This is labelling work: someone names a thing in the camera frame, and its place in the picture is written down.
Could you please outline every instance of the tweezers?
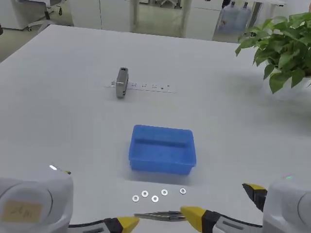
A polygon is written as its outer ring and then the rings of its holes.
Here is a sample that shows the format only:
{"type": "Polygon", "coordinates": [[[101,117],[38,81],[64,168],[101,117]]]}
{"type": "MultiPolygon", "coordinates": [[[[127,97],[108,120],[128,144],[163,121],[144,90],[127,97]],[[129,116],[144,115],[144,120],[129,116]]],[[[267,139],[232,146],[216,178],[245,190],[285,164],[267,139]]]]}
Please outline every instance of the tweezers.
{"type": "Polygon", "coordinates": [[[164,211],[146,214],[134,214],[134,216],[139,218],[151,219],[156,221],[166,221],[166,222],[179,222],[186,220],[186,218],[181,214],[180,211],[164,211]]]}

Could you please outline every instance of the potted plant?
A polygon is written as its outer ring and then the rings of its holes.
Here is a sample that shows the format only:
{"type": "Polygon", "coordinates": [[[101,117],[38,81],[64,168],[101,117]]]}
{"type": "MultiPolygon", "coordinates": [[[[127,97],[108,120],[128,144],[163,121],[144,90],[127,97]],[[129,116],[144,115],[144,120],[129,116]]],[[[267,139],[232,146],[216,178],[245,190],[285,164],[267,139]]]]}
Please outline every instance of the potted plant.
{"type": "Polygon", "coordinates": [[[269,78],[273,94],[286,82],[290,88],[306,86],[311,78],[311,13],[267,19],[248,32],[254,36],[241,42],[236,55],[241,49],[257,48],[253,64],[266,62],[263,79],[269,78]]]}

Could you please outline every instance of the power strip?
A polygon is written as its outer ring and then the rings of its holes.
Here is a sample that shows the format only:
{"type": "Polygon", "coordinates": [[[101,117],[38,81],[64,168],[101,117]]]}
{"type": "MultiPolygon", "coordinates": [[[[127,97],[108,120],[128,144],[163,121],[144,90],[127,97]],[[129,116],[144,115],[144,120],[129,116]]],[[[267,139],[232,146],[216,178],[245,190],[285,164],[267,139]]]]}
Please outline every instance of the power strip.
{"type": "MultiPolygon", "coordinates": [[[[109,83],[103,85],[103,87],[116,88],[116,81],[112,80],[109,83]]],[[[140,90],[140,91],[156,91],[156,92],[167,92],[176,93],[171,85],[158,85],[158,84],[146,84],[146,83],[133,83],[128,82],[127,89],[140,90]]]]}

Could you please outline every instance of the floor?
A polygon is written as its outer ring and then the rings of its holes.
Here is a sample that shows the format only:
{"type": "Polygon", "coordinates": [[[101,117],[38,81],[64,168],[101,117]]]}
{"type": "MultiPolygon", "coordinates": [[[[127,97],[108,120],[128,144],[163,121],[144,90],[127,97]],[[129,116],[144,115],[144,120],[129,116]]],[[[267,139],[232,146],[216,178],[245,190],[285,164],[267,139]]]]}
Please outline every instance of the floor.
{"type": "MultiPolygon", "coordinates": [[[[62,16],[58,15],[58,8],[52,8],[51,10],[55,11],[50,14],[51,20],[61,25],[72,25],[68,3],[65,2],[61,6],[63,10],[62,16]]],[[[40,26],[35,26],[31,32],[26,29],[23,31],[4,29],[3,34],[0,36],[0,62],[4,61],[12,53],[34,38],[39,28],[40,26]]]]}
{"type": "MultiPolygon", "coordinates": [[[[140,4],[138,10],[138,26],[135,33],[154,34],[163,36],[181,37],[181,17],[182,9],[174,6],[170,2],[159,7],[159,2],[151,0],[149,4],[140,4]]],[[[72,25],[72,18],[69,4],[66,1],[62,5],[63,14],[58,15],[57,8],[51,14],[51,20],[61,25],[72,25]]],[[[4,29],[0,36],[0,62],[4,61],[12,53],[30,41],[37,35],[39,26],[33,27],[31,32],[27,30],[18,31],[4,29]]],[[[236,42],[236,36],[215,34],[214,40],[224,42],[236,42]]]]}

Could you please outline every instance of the office chair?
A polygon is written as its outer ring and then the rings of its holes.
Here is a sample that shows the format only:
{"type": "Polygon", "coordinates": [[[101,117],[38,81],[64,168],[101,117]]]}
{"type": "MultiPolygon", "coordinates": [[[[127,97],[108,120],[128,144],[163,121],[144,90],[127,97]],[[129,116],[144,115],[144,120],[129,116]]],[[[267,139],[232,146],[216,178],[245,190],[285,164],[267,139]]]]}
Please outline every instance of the office chair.
{"type": "Polygon", "coordinates": [[[163,4],[166,3],[167,1],[170,1],[170,2],[173,4],[174,8],[176,8],[176,7],[177,7],[177,4],[179,3],[179,0],[164,0],[163,2],[161,2],[160,7],[162,7],[163,4]]]}
{"type": "MultiPolygon", "coordinates": [[[[41,25],[41,27],[38,30],[38,33],[42,32],[49,25],[55,24],[55,22],[51,21],[48,9],[51,8],[52,6],[56,6],[58,4],[62,4],[63,2],[65,2],[65,0],[19,0],[19,1],[23,1],[23,2],[32,1],[32,2],[38,2],[38,3],[45,4],[45,11],[44,11],[45,19],[30,23],[28,24],[28,27],[27,27],[28,31],[31,31],[33,26],[41,25]]],[[[63,10],[60,6],[58,7],[59,7],[58,14],[61,16],[63,14],[63,10]]]]}

